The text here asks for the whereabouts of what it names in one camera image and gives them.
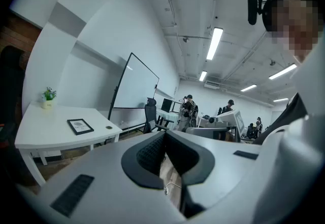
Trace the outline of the green plant in cream pot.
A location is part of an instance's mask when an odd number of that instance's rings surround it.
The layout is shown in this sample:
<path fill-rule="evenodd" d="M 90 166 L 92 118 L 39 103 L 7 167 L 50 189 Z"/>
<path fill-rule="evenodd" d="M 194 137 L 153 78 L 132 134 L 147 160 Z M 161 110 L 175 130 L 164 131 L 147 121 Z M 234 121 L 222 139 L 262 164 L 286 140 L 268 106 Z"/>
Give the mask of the green plant in cream pot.
<path fill-rule="evenodd" d="M 51 109 L 53 107 L 53 100 L 56 98 L 56 91 L 51 87 L 47 87 L 46 90 L 41 95 L 42 98 L 42 108 Z"/>

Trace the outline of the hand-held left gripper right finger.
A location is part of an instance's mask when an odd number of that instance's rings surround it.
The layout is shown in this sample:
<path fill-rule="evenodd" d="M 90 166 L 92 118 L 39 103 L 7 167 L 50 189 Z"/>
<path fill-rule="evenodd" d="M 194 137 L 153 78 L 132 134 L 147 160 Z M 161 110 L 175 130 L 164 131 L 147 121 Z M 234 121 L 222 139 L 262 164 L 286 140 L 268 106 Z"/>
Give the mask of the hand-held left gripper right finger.
<path fill-rule="evenodd" d="M 262 146 L 166 132 L 166 144 L 183 164 L 182 212 L 167 224 L 266 224 L 278 139 Z"/>

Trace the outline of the black office chair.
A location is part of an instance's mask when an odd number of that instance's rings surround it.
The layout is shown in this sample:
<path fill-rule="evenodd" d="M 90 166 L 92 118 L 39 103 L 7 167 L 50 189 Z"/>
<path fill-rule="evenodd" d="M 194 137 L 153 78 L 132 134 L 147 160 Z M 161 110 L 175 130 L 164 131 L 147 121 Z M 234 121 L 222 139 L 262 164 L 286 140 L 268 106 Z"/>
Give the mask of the black office chair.
<path fill-rule="evenodd" d="M 144 106 L 146 122 L 144 125 L 143 133 L 151 133 L 155 129 L 157 131 L 167 131 L 169 130 L 168 124 L 174 123 L 174 121 L 166 119 L 165 117 L 159 116 L 157 119 L 157 108 L 156 100 L 154 98 L 147 98 L 147 104 Z"/>

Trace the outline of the person's black shirt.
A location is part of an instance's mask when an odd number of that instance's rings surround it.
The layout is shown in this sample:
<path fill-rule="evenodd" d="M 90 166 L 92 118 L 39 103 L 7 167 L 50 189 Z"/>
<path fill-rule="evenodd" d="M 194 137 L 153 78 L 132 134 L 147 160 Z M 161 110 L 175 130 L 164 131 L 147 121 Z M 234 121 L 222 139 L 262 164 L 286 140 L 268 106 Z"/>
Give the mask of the person's black shirt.
<path fill-rule="evenodd" d="M 253 144 L 262 145 L 272 132 L 306 115 L 325 115 L 325 47 L 315 48 L 291 79 L 297 93 L 280 116 Z"/>

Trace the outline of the black framed whiteboard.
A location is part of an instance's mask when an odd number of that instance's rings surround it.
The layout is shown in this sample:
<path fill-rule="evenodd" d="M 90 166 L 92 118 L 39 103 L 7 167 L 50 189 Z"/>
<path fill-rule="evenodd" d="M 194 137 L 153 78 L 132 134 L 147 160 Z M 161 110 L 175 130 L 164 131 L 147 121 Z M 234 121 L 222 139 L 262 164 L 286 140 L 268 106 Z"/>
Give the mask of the black framed whiteboard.
<path fill-rule="evenodd" d="M 122 130 L 143 125 L 147 99 L 154 97 L 158 83 L 159 77 L 131 53 L 114 90 L 108 120 Z"/>

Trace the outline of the grey table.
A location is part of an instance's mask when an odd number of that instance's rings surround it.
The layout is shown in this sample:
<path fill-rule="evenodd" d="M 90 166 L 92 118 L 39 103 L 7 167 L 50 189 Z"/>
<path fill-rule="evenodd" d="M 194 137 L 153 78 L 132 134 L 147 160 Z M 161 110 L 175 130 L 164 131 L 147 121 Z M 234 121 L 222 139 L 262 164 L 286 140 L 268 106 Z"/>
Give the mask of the grey table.
<path fill-rule="evenodd" d="M 194 128 L 188 127 L 185 132 L 187 134 L 196 135 L 208 139 L 214 140 L 225 140 L 226 132 L 228 132 L 227 127 L 217 127 L 217 128 Z"/>

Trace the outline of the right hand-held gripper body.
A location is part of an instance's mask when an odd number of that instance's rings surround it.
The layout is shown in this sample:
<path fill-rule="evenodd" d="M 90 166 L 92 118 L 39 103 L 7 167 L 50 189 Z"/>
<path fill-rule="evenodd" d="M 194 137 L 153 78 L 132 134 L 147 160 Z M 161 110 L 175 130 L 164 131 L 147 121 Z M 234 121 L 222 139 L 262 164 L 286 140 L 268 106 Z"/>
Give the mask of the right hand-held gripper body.
<path fill-rule="evenodd" d="M 324 165 L 324 116 L 306 116 L 283 132 L 271 178 L 256 204 L 253 224 L 275 224 L 301 203 Z"/>

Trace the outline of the black coat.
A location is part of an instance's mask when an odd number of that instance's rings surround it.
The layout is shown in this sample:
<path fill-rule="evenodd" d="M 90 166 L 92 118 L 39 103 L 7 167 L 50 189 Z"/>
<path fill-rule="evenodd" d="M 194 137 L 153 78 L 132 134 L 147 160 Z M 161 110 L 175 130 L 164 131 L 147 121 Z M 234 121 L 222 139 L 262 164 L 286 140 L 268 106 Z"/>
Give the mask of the black coat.
<path fill-rule="evenodd" d="M 22 121 L 22 54 L 22 50 L 11 45 L 0 53 L 0 161 L 10 178 L 21 185 L 25 184 L 26 166 L 15 139 Z"/>

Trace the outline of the white boxy machine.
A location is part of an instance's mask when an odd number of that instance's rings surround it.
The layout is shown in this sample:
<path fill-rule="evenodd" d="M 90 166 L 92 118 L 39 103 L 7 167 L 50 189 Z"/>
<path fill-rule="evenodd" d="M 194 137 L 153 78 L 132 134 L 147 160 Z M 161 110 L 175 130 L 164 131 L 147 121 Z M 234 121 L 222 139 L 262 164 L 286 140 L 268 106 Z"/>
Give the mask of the white boxy machine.
<path fill-rule="evenodd" d="M 209 119 L 198 116 L 197 127 L 213 131 L 231 132 L 235 138 L 235 142 L 238 143 L 241 143 L 241 136 L 245 128 L 239 110 L 232 110 L 217 116 L 211 116 Z"/>

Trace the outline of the white table top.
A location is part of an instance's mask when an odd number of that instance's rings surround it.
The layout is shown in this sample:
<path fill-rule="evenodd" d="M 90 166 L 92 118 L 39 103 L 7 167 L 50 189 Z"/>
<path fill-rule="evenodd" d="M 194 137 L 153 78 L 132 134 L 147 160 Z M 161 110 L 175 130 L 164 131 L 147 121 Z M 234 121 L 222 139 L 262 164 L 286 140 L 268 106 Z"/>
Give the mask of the white table top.
<path fill-rule="evenodd" d="M 75 135 L 68 119 L 84 119 L 94 131 Z M 43 186 L 46 181 L 31 156 L 32 152 L 37 152 L 46 164 L 45 152 L 93 147 L 108 139 L 118 142 L 121 133 L 122 129 L 94 108 L 56 105 L 52 109 L 43 109 L 39 103 L 30 103 L 19 126 L 15 147 L 34 180 Z"/>

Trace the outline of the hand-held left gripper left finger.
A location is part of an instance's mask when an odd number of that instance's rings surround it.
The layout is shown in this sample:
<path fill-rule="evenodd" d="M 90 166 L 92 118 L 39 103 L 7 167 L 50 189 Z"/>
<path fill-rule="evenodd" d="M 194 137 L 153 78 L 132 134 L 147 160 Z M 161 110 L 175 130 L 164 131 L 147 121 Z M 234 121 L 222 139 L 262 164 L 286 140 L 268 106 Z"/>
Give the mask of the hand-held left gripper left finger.
<path fill-rule="evenodd" d="M 144 134 L 96 148 L 52 176 L 38 195 L 22 189 L 31 208 L 49 224 L 180 224 L 185 217 L 163 190 L 139 187 L 124 173 L 121 158 L 130 147 L 155 134 Z M 80 174 L 94 177 L 70 217 L 51 203 Z"/>

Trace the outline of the black framed leaf picture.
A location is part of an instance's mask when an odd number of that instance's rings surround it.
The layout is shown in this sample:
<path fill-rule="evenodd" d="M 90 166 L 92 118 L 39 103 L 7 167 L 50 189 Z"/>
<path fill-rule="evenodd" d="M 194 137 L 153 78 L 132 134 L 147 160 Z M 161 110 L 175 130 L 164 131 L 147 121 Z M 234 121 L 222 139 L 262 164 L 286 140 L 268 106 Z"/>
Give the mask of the black framed leaf picture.
<path fill-rule="evenodd" d="M 67 123 L 75 135 L 87 134 L 94 131 L 84 119 L 68 119 Z"/>

